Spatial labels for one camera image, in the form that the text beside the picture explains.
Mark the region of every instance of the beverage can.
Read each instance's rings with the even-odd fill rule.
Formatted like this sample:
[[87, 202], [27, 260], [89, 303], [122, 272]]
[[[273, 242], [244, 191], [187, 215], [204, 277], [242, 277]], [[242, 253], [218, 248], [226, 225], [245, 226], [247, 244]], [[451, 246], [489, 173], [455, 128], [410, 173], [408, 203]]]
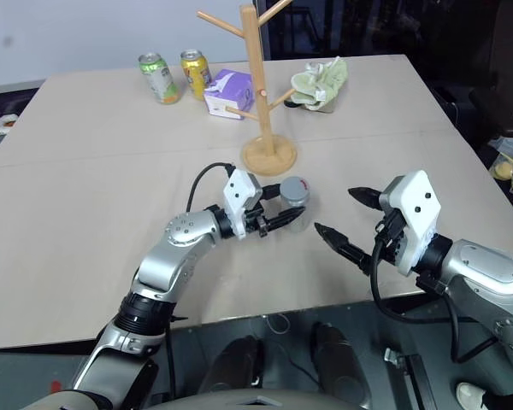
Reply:
[[141, 55], [139, 68], [154, 91], [157, 101], [162, 104], [173, 104], [179, 101], [179, 90], [173, 82], [173, 76], [162, 56], [157, 53]]
[[194, 97], [203, 101], [203, 92], [212, 81], [207, 59], [199, 50], [184, 50], [180, 53], [180, 65]]

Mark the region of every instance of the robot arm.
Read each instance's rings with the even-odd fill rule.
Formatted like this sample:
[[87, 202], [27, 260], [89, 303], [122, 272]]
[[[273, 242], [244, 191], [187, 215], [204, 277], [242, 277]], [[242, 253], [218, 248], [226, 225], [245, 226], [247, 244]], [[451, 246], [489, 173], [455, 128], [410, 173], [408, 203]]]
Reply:
[[[370, 188], [349, 192], [385, 213], [376, 226], [380, 259], [405, 276], [415, 272], [420, 288], [450, 298], [484, 325], [503, 344], [513, 365], [513, 255], [439, 235], [435, 224], [440, 205], [423, 171], [395, 178], [382, 192]], [[347, 237], [324, 225], [315, 228], [336, 252], [365, 273], [372, 271], [371, 256]]]
[[160, 241], [141, 262], [118, 314], [104, 327], [76, 375], [73, 390], [26, 408], [138, 408], [157, 373], [150, 357], [164, 342], [166, 327], [196, 264], [229, 237], [243, 239], [253, 231], [264, 237], [304, 211], [304, 207], [290, 208], [267, 219], [260, 200], [279, 194], [279, 185], [261, 187], [252, 174], [235, 169], [224, 189], [226, 209], [213, 205], [169, 221]]

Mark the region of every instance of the white wall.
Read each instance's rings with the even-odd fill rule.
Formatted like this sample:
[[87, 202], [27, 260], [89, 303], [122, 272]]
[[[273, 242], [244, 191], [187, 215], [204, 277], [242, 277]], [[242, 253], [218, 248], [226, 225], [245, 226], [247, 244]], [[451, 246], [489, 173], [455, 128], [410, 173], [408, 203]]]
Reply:
[[246, 60], [241, 38], [196, 17], [241, 26], [251, 0], [0, 0], [0, 86], [53, 73], [137, 67], [146, 51], [170, 65], [200, 49], [210, 62]]

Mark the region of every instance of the beige tabletop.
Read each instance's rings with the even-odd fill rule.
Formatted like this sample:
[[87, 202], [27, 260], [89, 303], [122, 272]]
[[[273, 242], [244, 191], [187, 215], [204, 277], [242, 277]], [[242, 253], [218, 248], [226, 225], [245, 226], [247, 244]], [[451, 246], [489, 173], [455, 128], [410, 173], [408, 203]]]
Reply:
[[[277, 108], [274, 132], [298, 160], [285, 175], [310, 182], [310, 218], [371, 249], [381, 215], [346, 190], [384, 188], [425, 169], [443, 208], [439, 230], [513, 252], [513, 209], [404, 56], [351, 57], [332, 114]], [[304, 61], [267, 61], [274, 99]], [[246, 63], [211, 66], [246, 70]], [[178, 84], [181, 72], [173, 67]], [[0, 145], [0, 347], [93, 338], [115, 314], [134, 271], [186, 206], [195, 175], [212, 161], [243, 166], [252, 120], [206, 114], [184, 95], [152, 100], [137, 69], [48, 79]], [[192, 209], [222, 205], [222, 170], [202, 179]], [[380, 265], [384, 296], [414, 293], [414, 278]], [[176, 313], [180, 325], [370, 298], [369, 280], [312, 228], [209, 253]]]

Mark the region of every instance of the light green towel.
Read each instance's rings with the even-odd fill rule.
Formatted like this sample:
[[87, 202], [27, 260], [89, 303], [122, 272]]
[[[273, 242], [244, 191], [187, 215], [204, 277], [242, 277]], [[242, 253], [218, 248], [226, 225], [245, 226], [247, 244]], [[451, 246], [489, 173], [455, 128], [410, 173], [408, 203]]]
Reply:
[[340, 57], [328, 63], [310, 62], [305, 72], [292, 76], [291, 85], [296, 92], [291, 100], [316, 111], [338, 95], [347, 78], [348, 67]]

